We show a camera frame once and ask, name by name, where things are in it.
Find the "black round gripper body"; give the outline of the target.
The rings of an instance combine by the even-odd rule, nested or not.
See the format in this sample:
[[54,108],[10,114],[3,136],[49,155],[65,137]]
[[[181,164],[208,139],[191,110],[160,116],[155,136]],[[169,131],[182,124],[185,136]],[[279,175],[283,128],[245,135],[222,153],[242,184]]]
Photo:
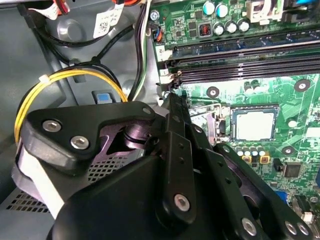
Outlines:
[[145,156],[75,193],[48,238],[237,240],[240,229],[190,157]]

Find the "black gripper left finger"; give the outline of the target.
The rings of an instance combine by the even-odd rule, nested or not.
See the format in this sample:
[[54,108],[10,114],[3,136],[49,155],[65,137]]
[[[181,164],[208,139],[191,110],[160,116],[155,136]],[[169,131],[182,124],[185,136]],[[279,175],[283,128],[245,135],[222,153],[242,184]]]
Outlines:
[[30,112],[16,154],[18,187],[55,221],[75,193],[140,158],[190,157],[193,166],[179,98],[170,93],[159,110],[133,101]]

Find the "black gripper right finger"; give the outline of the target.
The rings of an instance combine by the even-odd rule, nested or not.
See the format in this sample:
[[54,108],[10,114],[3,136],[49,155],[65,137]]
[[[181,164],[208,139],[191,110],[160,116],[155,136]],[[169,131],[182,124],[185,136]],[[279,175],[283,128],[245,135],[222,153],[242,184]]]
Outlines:
[[228,240],[312,240],[307,224],[225,143],[211,146],[178,99],[187,136],[203,174],[217,189]]

